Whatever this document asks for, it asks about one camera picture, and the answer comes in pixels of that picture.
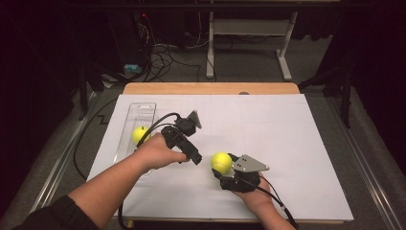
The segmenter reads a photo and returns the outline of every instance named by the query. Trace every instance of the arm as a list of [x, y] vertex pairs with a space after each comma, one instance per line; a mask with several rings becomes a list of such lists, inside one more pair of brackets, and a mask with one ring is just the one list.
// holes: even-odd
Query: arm
[[188, 160], [184, 153], [168, 149], [165, 138], [157, 133], [126, 159], [77, 187], [68, 196], [102, 229], [143, 173]]
[[[264, 179], [260, 180], [260, 187], [266, 191], [270, 191], [268, 183]], [[286, 219], [284, 219], [276, 210], [271, 196], [260, 190], [255, 190], [250, 193], [233, 192], [239, 196], [248, 210], [253, 212], [266, 230], [290, 230], [295, 229]]]

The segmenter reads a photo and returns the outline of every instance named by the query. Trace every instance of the transparent tray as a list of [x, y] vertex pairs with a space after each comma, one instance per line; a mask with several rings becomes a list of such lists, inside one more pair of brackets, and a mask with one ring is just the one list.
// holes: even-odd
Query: transparent tray
[[137, 149], [137, 145], [131, 139], [132, 130], [136, 127], [151, 127], [158, 120], [155, 115], [156, 103], [132, 103], [125, 118], [122, 138], [117, 147], [114, 164], [122, 161]]

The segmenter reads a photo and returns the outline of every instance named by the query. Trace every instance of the forearm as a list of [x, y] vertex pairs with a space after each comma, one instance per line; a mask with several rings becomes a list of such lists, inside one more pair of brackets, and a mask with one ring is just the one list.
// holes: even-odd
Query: forearm
[[263, 204], [253, 211], [259, 218], [265, 230], [293, 230], [295, 229], [284, 219], [272, 204]]
[[148, 170], [137, 153], [77, 187], [68, 196], [99, 227], [111, 220], [140, 176]]

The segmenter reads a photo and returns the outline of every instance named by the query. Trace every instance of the hand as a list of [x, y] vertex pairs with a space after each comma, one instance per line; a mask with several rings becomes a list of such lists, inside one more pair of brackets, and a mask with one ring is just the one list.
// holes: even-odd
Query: hand
[[[270, 192], [269, 184], [263, 178], [260, 179], [259, 186], [262, 189]], [[258, 189], [245, 194], [239, 192], [233, 192], [233, 194], [239, 196], [242, 201], [244, 201], [244, 204], [245, 206], [247, 206], [248, 210], [250, 210], [254, 214], [258, 214], [258, 212], [260, 212], [263, 208], [275, 209], [275, 206], [272, 202], [272, 197]]]
[[145, 141], [133, 155], [144, 161], [147, 171], [157, 170], [174, 162], [189, 161], [185, 153], [169, 149], [164, 136], [159, 132]]

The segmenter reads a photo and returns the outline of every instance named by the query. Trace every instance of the yellow ball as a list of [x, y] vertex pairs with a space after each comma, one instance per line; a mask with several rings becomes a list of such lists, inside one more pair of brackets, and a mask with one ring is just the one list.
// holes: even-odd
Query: yellow ball
[[210, 164], [212, 166], [212, 169], [218, 171], [221, 174], [225, 174], [231, 169], [233, 160], [227, 152], [220, 151], [212, 157], [212, 159], [210, 160]]
[[143, 138], [144, 134], [147, 132], [148, 127], [147, 126], [138, 126], [132, 130], [131, 133], [131, 139], [135, 144], [138, 144], [141, 141], [141, 138]]

